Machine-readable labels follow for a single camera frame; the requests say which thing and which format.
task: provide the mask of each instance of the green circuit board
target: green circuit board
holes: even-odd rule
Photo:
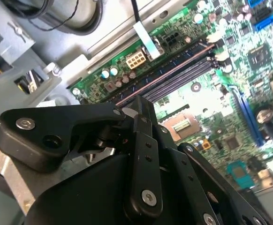
[[[226,175],[229,163],[237,160],[246,162],[251,156],[259,159],[273,156],[273,140],[257,146],[248,122],[229,89],[233,85],[244,94],[253,114],[261,106],[267,105],[273,109],[273,91],[270,86],[273,81],[273,23],[257,32],[250,21],[250,13],[244,13],[243,19],[236,18],[239,7],[246,4],[247,2],[239,0],[190,2],[180,13],[150,32],[152,38],[159,40],[165,53],[153,61],[149,61],[147,55],[146,62],[133,69],[136,77],[142,76],[152,67],[170,60],[202,35],[221,34],[224,45],[215,48],[214,53],[217,56],[228,52],[232,70],[227,67],[211,69],[160,99],[154,106],[157,118],[163,121],[163,118],[188,105],[188,111],[196,117],[200,129],[177,143],[190,142],[195,145],[200,141],[207,142],[208,148],[199,151],[223,175]],[[273,10],[273,0],[262,4]],[[203,16],[200,24],[194,22],[197,14]],[[178,33],[177,42],[170,46],[165,41],[174,33]],[[116,81],[132,71],[126,63],[127,57],[142,50],[142,47],[142,42],[137,41],[93,74],[76,83],[71,88],[72,93],[78,100],[84,99],[88,104],[104,102],[120,88],[115,85]],[[256,53],[261,51],[265,54],[258,61]],[[102,71],[112,67],[117,68],[117,75],[103,79]],[[201,86],[199,91],[192,89],[196,83]],[[223,88],[228,91],[225,96]]]
[[[228,1],[220,1],[223,12],[233,13],[238,4],[228,5]],[[209,15],[213,11],[214,7],[210,2],[204,14]],[[243,33],[244,27],[249,29],[246,31],[247,34]],[[229,163],[237,160],[246,162],[251,156],[260,159],[273,156],[273,141],[257,147],[234,96],[228,94],[224,97],[217,88],[219,84],[228,90],[229,85],[238,87],[246,96],[253,113],[264,105],[273,108],[273,92],[270,86],[270,82],[273,81],[273,25],[256,32],[250,22],[245,20],[226,24],[224,28],[215,23],[212,28],[224,32],[225,45],[216,52],[229,52],[233,71],[225,73],[223,69],[212,70],[156,102],[155,110],[158,119],[162,120],[188,104],[188,110],[200,124],[200,131],[177,143],[198,144],[199,140],[205,140],[210,147],[201,149],[200,152],[225,175]],[[266,49],[270,54],[262,65],[251,65],[250,52],[258,48]],[[192,85],[196,83],[201,85],[199,92],[192,90]]]

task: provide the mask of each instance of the screw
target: screw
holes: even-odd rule
[[[168,133],[168,130],[165,127],[160,127],[161,131],[164,132],[165,134]]]
[[[119,116],[121,115],[120,111],[117,110],[117,109],[114,109],[113,112],[114,112],[115,114],[119,115]]]
[[[253,220],[257,225],[262,225],[262,223],[259,221],[259,219],[254,217]]]
[[[144,122],[144,123],[148,123],[148,120],[144,117],[141,118],[141,120]]]
[[[142,191],[142,200],[149,206],[155,206],[157,203],[155,194],[149,190]]]
[[[187,145],[187,150],[190,151],[190,152],[192,152],[192,151],[193,151],[193,148],[192,148],[191,146],[188,146],[188,145]]]
[[[206,223],[207,225],[216,225],[215,220],[212,218],[211,215],[209,215],[209,214],[207,214],[207,213],[205,213],[205,214],[203,215],[203,219],[204,219],[204,221],[205,221],[205,223]]]
[[[78,88],[72,90],[73,95],[80,95],[81,91]]]
[[[35,122],[30,118],[20,118],[15,122],[15,124],[22,130],[32,130],[35,128]]]

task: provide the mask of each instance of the blue sata port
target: blue sata port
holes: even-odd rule
[[[264,0],[248,0],[248,5],[250,6],[250,8],[253,8],[262,3],[263,1]]]
[[[273,24],[273,15],[270,15],[269,17],[267,17],[266,19],[259,21],[258,23],[253,25],[253,29],[255,31],[261,31],[262,29],[264,29],[265,27],[269,26]]]

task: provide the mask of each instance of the black ram slot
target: black ram slot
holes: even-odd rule
[[[195,59],[201,58],[203,54],[207,54],[213,47],[214,45],[200,40],[192,46],[189,46],[188,49],[179,52],[170,61],[162,62],[162,64],[156,66],[151,72],[137,77],[133,83],[129,83],[124,86],[123,89],[117,90],[115,93],[112,93],[112,96],[103,99],[101,102],[114,102],[115,104],[120,103],[121,105],[122,101],[126,101],[127,98],[134,95],[133,93],[140,92],[144,86],[154,83],[155,80],[162,76],[168,76],[171,74],[171,70],[178,68],[181,71],[181,68],[179,67],[181,64],[191,64]]]
[[[170,76],[167,81],[156,83],[149,92],[147,91],[146,94],[141,95],[149,101],[156,102],[164,96],[167,96],[171,92],[210,71],[212,68],[214,68],[213,61],[204,58],[193,66],[188,67],[183,72]]]

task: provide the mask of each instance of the blue pcie slot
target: blue pcie slot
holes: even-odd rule
[[[253,8],[262,3],[263,1],[264,0],[248,0],[248,5],[250,6],[250,8]]]
[[[234,97],[236,98],[238,105],[240,107],[240,110],[242,111],[242,114],[246,120],[248,129],[251,133],[251,136],[256,143],[258,147],[262,146],[264,144],[264,140],[262,137],[262,134],[260,133],[258,129],[258,124],[255,120],[255,117],[253,115],[252,110],[250,109],[249,103],[247,101],[247,98],[244,94],[242,94],[236,86],[229,86],[229,88],[232,90],[232,93]]]
[[[253,25],[253,29],[257,32],[273,24],[273,15]]]

